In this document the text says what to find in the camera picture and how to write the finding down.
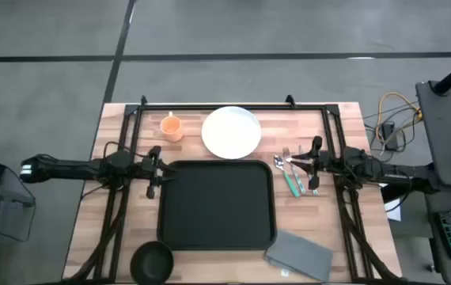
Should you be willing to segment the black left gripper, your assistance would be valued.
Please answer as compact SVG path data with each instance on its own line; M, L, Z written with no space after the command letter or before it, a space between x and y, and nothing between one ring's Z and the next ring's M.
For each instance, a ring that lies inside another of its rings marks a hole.
M146 197L153 199L155 197L155 189L169 181L174 181L174 177L159 177L157 175L158 164L162 172L176 172L172 166L167 165L160 159L161 147L154 146L142 159L142 178L148 180L149 184L146 190Z

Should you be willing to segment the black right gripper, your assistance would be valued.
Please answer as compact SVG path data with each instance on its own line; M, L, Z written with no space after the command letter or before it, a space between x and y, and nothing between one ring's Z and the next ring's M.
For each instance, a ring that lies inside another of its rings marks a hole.
M296 161L295 165L305 171L310 173L311 178L309 180L309 189L317 190L320 185L320 178L318 177L318 172L324 170L329 166L330 154L328 150L321 151L323 144L323 139L320 136L316 136L312 141L312 148L310 152L293 155L291 158L293 160L308 161L313 160L312 163L304 163Z

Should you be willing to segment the fork with patterned teal handle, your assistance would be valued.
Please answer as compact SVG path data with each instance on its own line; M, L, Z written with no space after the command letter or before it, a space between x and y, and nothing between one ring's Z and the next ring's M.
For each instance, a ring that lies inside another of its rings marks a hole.
M298 175L298 173L297 173L297 171L295 169L295 166L291 163L289 148L287 146L284 146L282 148L282 152L283 152L283 156L284 156L286 162L288 162L289 165L290 165L290 168L291 168L292 173L293 173L293 175L295 177L295 180L296 180L296 182L298 184L298 187L300 189L301 194L305 194L306 193L305 187L304 187L304 185L301 182L301 179L300 179L300 177L299 177L299 175Z

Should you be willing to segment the spoon with plain teal handle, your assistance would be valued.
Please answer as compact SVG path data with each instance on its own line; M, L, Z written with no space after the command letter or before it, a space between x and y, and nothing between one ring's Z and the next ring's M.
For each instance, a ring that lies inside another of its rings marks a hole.
M274 163L275 163L275 167L282 171L282 174L283 174L283 176L284 176L284 178L286 180L286 183L289 186L289 189L290 189L292 195L295 198L298 198L300 196L300 194L299 194L298 190L295 188L295 186L294 186L292 180L290 179L289 175L287 174L286 170L284 169L284 161L283 161L283 159L279 155L275 155L274 156Z

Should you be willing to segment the orange cup with handle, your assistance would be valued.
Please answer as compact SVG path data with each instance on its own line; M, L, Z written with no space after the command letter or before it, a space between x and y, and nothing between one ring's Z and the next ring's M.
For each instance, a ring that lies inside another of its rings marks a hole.
M183 138L183 125L179 117L175 116L173 112L161 121L160 130L163 136L170 142L177 142Z

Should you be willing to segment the white round plate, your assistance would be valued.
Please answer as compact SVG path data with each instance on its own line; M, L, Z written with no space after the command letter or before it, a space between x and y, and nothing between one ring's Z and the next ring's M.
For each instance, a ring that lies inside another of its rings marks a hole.
M244 158L259 145L262 131L256 116L245 108L226 106L214 110L203 122L205 147L224 159Z

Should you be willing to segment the black bowl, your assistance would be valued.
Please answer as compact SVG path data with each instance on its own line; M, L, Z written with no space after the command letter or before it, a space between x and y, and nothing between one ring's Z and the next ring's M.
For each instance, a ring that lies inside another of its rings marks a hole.
M173 267L171 249L161 241L149 241L133 254L130 274L137 285L164 285Z

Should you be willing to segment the grey napkin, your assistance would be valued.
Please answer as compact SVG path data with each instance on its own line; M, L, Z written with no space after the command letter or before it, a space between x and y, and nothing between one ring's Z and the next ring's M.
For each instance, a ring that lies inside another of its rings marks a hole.
M264 259L275 267L327 282L333 250L280 230L275 242L265 251Z

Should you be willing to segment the black plastic tray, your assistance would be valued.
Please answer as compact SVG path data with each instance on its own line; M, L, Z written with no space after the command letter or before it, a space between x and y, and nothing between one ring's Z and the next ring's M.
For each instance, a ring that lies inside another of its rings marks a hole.
M162 176L157 239L170 249L264 250L274 243L274 181L265 162L174 161Z

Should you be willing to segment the black power adapter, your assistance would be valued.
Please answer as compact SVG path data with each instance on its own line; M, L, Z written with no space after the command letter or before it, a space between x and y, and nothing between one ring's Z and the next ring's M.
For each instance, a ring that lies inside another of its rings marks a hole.
M388 151L396 151L398 149L395 130L395 123L392 121L385 122L381 125L381 133L384 140L384 146Z

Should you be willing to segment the white paper sheet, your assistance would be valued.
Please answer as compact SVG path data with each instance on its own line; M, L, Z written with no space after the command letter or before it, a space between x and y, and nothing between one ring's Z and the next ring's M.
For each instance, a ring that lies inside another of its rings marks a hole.
M385 204L385 212L389 220L400 222L401 210L400 199L395 199Z

